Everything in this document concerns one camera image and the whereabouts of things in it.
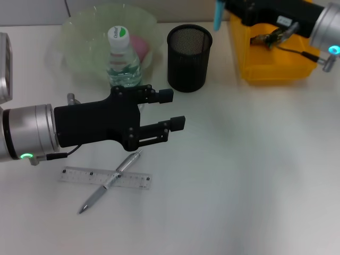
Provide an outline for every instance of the ruler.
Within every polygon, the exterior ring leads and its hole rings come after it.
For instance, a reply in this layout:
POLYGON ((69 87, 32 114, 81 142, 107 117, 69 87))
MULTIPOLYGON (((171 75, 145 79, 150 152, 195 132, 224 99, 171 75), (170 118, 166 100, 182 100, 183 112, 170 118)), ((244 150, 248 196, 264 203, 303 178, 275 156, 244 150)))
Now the ruler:
MULTIPOLYGON (((60 173, 59 181, 103 184, 105 180, 114 174, 111 170, 82 168, 65 166, 60 173)), ((112 187, 126 187, 148 190, 151 186, 151 174, 122 172, 112 187)))

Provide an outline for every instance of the white tabletop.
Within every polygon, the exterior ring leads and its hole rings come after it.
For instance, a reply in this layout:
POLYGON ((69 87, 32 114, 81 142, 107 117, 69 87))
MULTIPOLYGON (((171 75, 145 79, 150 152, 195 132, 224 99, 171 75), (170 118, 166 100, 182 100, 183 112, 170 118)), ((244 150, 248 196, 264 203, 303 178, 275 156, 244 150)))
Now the white tabletop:
MULTIPOLYGON (((164 37, 177 25, 160 24, 164 37)), ((14 50, 14 99, 3 108, 61 106, 68 92, 83 103, 108 95, 106 84, 60 68, 59 29, 0 28, 14 50)), ((226 24, 211 33, 204 87, 142 112, 142 125, 186 117, 184 131, 146 147, 131 169, 152 174, 151 190, 113 188, 77 215, 96 187, 58 175, 65 165, 114 169, 129 153, 113 141, 37 167, 1 163, 2 254, 339 254, 338 70, 316 70, 298 88, 244 87, 226 24)), ((164 43, 148 76, 157 90, 169 87, 166 63, 164 43)))

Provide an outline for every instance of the yellow container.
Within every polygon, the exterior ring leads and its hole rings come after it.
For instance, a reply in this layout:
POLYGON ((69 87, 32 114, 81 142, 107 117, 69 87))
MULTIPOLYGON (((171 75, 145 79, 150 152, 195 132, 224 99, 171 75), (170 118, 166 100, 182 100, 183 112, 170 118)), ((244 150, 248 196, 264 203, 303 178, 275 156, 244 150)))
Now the yellow container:
MULTIPOLYGON (((246 27, 235 15, 231 15, 230 24, 241 76, 250 83, 259 84, 261 81, 280 83, 303 79, 317 67, 317 63, 300 54, 277 48, 268 50, 260 45, 250 46, 250 38, 273 32, 277 28, 273 25, 257 24, 246 27)), ((320 54, 319 50, 309 46, 308 39, 298 35, 293 35, 280 46, 317 56, 320 54)))

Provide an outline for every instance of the green led light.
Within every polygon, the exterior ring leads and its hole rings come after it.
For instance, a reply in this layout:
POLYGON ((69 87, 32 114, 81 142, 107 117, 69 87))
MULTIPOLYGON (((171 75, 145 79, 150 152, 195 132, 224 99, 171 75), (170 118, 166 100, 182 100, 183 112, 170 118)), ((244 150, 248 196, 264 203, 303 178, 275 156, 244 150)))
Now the green led light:
POLYGON ((24 153, 23 155, 20 156, 20 158, 32 158, 33 154, 31 153, 24 153))

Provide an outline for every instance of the plastic bowl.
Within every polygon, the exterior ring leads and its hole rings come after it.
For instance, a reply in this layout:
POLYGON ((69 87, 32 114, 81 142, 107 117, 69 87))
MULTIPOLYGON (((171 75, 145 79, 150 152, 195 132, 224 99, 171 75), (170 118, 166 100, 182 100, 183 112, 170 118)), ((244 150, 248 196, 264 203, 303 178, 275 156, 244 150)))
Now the plastic bowl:
POLYGON ((110 49, 107 31, 113 26, 124 26, 131 35, 146 41, 149 52, 142 62, 142 69, 151 64, 153 52, 163 43, 156 18, 139 7, 104 4, 79 12, 62 25, 58 48, 71 71, 107 80, 110 49))

